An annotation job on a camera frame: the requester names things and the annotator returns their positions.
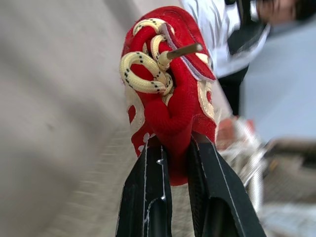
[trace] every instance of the cream rope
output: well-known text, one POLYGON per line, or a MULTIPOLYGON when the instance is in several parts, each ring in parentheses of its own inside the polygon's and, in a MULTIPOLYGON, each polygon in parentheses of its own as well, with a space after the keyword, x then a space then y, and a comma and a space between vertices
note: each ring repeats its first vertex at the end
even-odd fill
POLYGON ((161 19, 151 18, 142 20, 135 25, 133 35, 136 35, 144 26, 152 27, 158 34, 151 40, 151 53, 153 58, 147 54, 147 47, 146 44, 144 44, 142 52, 130 52, 122 57, 119 72, 125 85, 129 85, 134 90, 143 93, 162 93, 163 101, 167 103, 172 95, 173 81, 170 74, 166 72, 171 62, 171 60, 167 58, 168 51, 159 54, 160 43, 166 41, 165 36, 160 35, 160 28, 163 24, 166 24, 166 22, 161 19), (135 75, 131 70, 133 64, 144 65, 153 75, 154 80, 144 80, 135 75))

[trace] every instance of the white shirt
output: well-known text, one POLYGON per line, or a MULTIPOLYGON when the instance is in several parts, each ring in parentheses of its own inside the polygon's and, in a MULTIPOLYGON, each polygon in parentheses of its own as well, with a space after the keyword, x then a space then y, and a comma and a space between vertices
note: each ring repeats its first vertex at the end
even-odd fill
MULTIPOLYGON (((227 39, 240 28, 237 3, 225 5, 225 0, 181 0, 184 9, 198 24, 213 63, 217 78, 231 75, 247 67, 262 50, 270 31, 267 26, 258 42, 248 51, 231 56, 227 39)), ((257 18, 255 2, 251 2, 251 16, 257 18)))

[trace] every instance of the red velvet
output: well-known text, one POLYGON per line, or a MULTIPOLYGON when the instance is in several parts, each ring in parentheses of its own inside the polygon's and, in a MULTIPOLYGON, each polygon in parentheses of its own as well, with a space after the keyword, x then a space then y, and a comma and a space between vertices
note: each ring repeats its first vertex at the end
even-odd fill
MULTIPOLYGON (((161 7, 149 12, 140 20, 148 18, 160 18, 173 27, 175 35, 172 33, 170 35, 177 48, 199 42, 203 46, 201 53, 208 55, 197 24, 185 10, 175 6, 161 7)), ((156 35, 153 28, 144 27, 133 37, 132 29, 127 33, 122 56, 129 52, 142 51, 143 44, 147 43, 149 46, 150 40, 156 35)), ((159 46, 160 53, 171 50, 167 42, 159 46)), ((195 54, 188 55, 186 58, 203 76, 215 79, 209 67, 195 54)), ((204 134, 214 142, 216 125, 213 120, 204 115, 198 101, 197 81, 182 59, 174 59, 170 63, 170 68, 176 87, 168 106, 163 103, 160 94, 137 92, 145 108, 146 120, 143 127, 132 135, 132 143, 137 156, 140 156, 139 148, 145 145, 145 134, 148 133, 147 136, 156 134, 171 157, 168 160, 170 183, 177 186, 187 183, 185 152, 190 142, 191 132, 204 134)), ((131 69, 139 77, 153 80, 153 76, 144 66, 132 65, 131 69)), ((208 94, 207 98, 211 101, 211 94, 208 94)), ((128 113, 132 121, 135 110, 130 109, 128 113)))

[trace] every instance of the gray wall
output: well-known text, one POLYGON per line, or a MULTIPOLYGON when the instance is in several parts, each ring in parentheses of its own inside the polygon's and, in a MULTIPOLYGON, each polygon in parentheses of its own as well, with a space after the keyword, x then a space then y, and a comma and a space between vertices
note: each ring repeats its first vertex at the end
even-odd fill
POLYGON ((244 81, 244 114, 266 141, 316 137, 316 24, 271 37, 244 81))
POLYGON ((49 225, 127 123, 119 59, 147 0, 0 1, 0 236, 49 225))

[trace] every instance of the black vest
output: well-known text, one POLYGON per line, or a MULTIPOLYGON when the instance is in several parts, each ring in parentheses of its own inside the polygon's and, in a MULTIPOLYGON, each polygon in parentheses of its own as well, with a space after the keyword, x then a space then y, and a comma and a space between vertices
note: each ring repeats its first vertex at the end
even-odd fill
POLYGON ((225 0, 226 5, 237 2, 240 29, 232 33, 228 38, 228 48, 231 55, 247 51, 251 46, 255 45, 262 35, 266 24, 261 21, 255 22, 251 20, 250 0, 225 0))

